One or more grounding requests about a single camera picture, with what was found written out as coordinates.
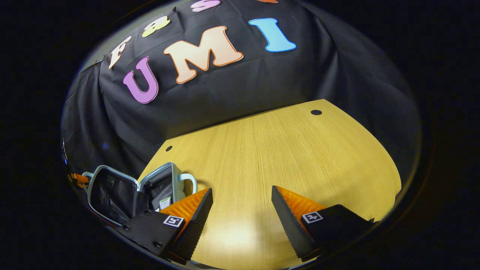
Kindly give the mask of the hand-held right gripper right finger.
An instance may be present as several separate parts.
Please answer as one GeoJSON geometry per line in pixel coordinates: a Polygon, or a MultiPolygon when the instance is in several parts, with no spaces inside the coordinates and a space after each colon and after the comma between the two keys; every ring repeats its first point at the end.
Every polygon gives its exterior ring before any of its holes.
{"type": "Polygon", "coordinates": [[[271,188],[271,202],[303,262],[346,248],[375,224],[374,219],[366,220],[341,204],[325,207],[280,186],[271,188]]]}

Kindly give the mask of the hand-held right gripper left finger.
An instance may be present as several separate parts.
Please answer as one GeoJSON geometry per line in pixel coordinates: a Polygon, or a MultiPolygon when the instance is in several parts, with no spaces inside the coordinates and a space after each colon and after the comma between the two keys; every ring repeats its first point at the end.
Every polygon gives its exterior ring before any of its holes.
{"type": "Polygon", "coordinates": [[[137,250],[185,265],[191,260],[213,205],[211,188],[156,212],[144,210],[115,229],[116,236],[137,250]]]}

